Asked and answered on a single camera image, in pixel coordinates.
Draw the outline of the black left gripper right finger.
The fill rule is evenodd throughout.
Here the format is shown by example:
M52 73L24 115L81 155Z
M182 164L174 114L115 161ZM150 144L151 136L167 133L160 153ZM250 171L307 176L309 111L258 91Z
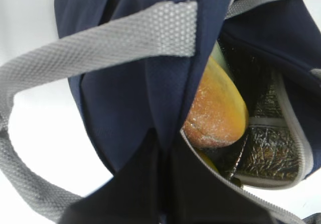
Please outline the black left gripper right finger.
M268 211L229 188L177 135L170 152L169 223L269 223Z

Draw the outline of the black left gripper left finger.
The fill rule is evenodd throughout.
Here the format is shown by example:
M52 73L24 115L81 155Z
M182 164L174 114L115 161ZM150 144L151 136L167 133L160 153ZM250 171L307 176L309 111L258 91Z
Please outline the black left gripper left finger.
M158 223L158 153L156 131L149 129L126 165L69 206L60 223Z

